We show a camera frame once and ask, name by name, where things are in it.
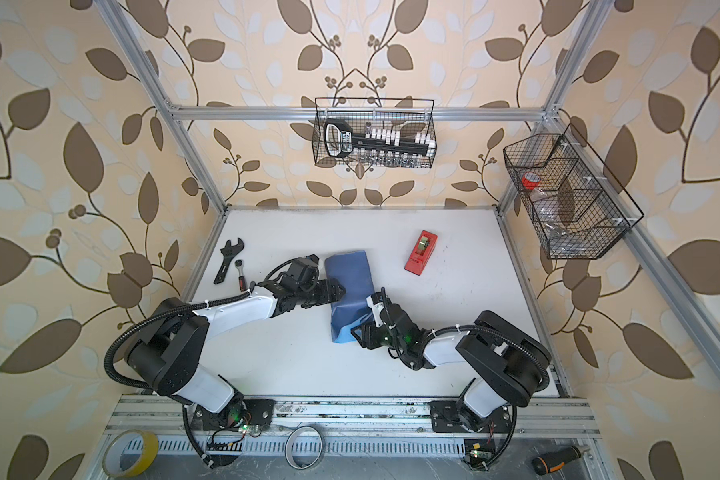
red tape dispenser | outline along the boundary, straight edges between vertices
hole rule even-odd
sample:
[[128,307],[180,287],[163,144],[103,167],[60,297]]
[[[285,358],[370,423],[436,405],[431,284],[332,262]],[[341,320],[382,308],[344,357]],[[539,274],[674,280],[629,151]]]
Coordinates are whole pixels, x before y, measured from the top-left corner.
[[429,257],[432,256],[432,250],[434,250],[434,245],[437,242],[437,235],[422,230],[422,234],[418,236],[418,242],[413,247],[411,256],[405,264],[405,269],[412,274],[421,275],[429,261]]

light blue fabric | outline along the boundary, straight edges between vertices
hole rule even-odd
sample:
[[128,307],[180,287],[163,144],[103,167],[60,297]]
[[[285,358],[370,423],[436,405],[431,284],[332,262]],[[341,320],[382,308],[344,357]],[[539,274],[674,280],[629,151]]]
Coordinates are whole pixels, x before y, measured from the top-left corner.
[[331,304],[331,338],[334,343],[354,342],[350,330],[373,318],[365,302],[375,292],[365,251],[326,258],[326,276],[338,280],[347,291],[344,298]]

wire basket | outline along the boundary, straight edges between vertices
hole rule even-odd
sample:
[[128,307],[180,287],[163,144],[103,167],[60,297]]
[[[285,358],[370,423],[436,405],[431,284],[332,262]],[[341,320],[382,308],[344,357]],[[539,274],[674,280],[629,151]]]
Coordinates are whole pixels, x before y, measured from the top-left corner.
[[[504,162],[547,257],[595,260],[643,218],[643,211],[604,162],[605,173],[587,167],[569,135],[570,126],[562,134],[536,134],[508,145]],[[638,214],[611,199],[603,184],[609,181]]]
[[432,168],[433,109],[434,100],[420,98],[316,98],[315,164]]

black wire basket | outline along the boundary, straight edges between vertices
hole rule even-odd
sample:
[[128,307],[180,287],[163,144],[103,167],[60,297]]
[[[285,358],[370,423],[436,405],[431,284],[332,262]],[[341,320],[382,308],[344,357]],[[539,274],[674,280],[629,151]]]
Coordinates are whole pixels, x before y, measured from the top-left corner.
[[420,98],[316,98],[315,164],[432,168],[433,109],[434,100]]
[[[644,214],[603,159],[594,173],[575,145],[580,135],[536,134],[504,148],[504,162],[550,259],[601,258]],[[634,206],[624,211],[605,182]]]

wallpaper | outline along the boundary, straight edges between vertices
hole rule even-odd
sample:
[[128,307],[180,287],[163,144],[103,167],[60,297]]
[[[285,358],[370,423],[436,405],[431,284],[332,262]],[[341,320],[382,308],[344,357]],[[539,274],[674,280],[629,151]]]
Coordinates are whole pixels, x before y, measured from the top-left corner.
[[617,2],[562,118],[720,322],[720,0]]
[[507,214],[511,235],[615,470],[624,480],[720,478],[720,381],[629,248],[548,260],[518,212]]
[[0,1],[0,478],[86,468],[110,342],[182,291],[215,221],[90,2]]
[[583,0],[123,0],[175,104],[539,107]]
[[[432,168],[318,162],[312,124],[195,121],[190,133],[231,206],[478,206],[498,203],[508,176],[501,149],[522,122],[436,123]],[[194,183],[185,188],[192,194]]]

